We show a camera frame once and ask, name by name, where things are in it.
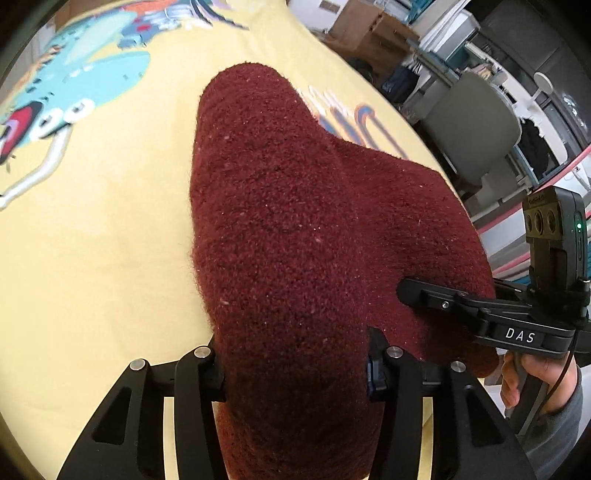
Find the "grey sleeve forearm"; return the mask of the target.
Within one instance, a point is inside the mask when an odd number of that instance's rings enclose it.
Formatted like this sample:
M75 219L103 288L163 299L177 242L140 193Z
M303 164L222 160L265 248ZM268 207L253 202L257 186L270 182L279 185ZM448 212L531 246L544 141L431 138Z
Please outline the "grey sleeve forearm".
M522 368L549 387L550 398L532 424L522 447L539 479L549 479L575 447L584 395L575 360L523 355Z

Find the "right hand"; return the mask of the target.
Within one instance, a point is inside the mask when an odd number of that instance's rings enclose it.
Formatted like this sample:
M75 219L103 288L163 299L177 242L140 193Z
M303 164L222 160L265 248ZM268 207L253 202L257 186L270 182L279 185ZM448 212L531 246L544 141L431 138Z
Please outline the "right hand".
M521 356L522 368L549 386L552 396L541 410L542 414L553 414L562 410L569 402L578 385L578 367L574 359L549 359L534 355ZM520 402L519 375L515 368L515 354L504 355L502 367L501 398L507 408L514 408Z

